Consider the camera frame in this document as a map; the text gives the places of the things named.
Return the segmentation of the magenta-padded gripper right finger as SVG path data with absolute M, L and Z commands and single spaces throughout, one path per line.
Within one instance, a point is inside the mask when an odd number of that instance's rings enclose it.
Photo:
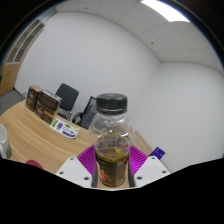
M 170 174 L 161 162 L 165 152 L 159 147 L 146 155 L 136 147 L 129 151 L 128 181 L 130 187 L 143 187 Z

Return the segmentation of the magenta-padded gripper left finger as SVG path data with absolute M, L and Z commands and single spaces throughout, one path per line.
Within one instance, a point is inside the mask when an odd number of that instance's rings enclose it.
M 77 157 L 69 157 L 56 175 L 84 188 L 96 188 L 98 173 L 94 147 L 88 147 Z

